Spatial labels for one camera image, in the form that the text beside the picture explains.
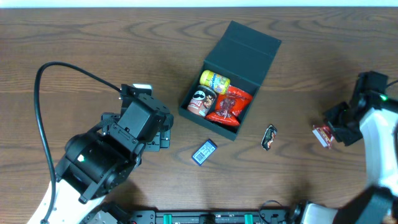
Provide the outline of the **yellow snack cup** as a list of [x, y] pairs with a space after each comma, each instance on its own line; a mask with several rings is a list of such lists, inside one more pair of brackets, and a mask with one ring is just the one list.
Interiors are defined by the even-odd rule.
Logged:
[[226, 78], [210, 70], [203, 71], [200, 77], [200, 85], [207, 86], [211, 88], [214, 92], [219, 93], [221, 95], [226, 94], [230, 82], [231, 81], [229, 78]]

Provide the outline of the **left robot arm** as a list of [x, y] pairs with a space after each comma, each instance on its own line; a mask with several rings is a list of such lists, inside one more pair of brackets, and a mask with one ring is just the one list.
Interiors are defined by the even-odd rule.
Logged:
[[140, 165], [147, 144], [172, 123], [161, 101], [141, 93], [121, 115], [111, 114], [72, 137], [29, 223], [80, 223]]

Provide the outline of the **red snack bag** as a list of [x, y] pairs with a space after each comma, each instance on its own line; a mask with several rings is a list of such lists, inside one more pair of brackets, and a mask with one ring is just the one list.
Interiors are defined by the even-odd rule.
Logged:
[[252, 95], [230, 85], [224, 95], [217, 97], [215, 110], [207, 114], [205, 119], [227, 126], [239, 126], [238, 116], [251, 101]]

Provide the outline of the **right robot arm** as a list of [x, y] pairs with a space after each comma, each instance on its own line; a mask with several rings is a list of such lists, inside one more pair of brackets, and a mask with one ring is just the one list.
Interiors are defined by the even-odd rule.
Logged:
[[386, 95], [388, 77], [360, 73], [352, 98], [324, 112], [337, 142], [364, 141], [366, 188], [339, 209], [305, 202], [290, 213], [291, 223], [382, 223], [397, 214], [397, 100]]

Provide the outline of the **red Hello Panda box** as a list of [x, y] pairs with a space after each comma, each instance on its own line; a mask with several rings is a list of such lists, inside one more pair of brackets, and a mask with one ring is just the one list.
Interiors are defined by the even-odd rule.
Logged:
[[313, 125], [312, 133], [319, 140], [323, 147], [331, 149], [334, 136], [331, 133], [331, 129], [327, 125]]

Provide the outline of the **small blue carton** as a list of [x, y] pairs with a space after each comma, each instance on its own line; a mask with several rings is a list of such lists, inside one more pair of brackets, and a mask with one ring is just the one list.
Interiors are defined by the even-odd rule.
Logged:
[[218, 146], [208, 139], [202, 146], [192, 155], [193, 161], [201, 166], [216, 150]]

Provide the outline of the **dark green box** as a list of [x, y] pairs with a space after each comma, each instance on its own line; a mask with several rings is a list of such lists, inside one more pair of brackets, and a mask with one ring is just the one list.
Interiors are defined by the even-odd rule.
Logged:
[[205, 70], [216, 72], [231, 80], [235, 86], [252, 97], [256, 97], [264, 79], [273, 63], [282, 41], [256, 31], [238, 22], [231, 21], [222, 38], [204, 59], [201, 70], [180, 103], [180, 116], [203, 126], [216, 134], [234, 141], [249, 113], [249, 103], [238, 116], [237, 127], [208, 121], [187, 110], [187, 106], [200, 85], [200, 76]]

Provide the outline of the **black candy wrapper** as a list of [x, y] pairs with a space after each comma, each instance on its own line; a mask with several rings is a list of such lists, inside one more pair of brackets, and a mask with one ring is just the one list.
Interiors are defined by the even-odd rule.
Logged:
[[263, 139], [261, 141], [263, 149], [268, 151], [271, 148], [271, 144], [274, 141], [276, 135], [277, 128], [274, 125], [270, 124], [269, 127], [266, 129]]

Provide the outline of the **red Pringles can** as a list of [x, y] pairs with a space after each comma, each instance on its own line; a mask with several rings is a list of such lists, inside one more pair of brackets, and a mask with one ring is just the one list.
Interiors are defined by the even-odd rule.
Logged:
[[211, 109], [217, 94], [205, 85], [198, 85], [187, 106], [187, 110], [193, 114], [205, 117]]

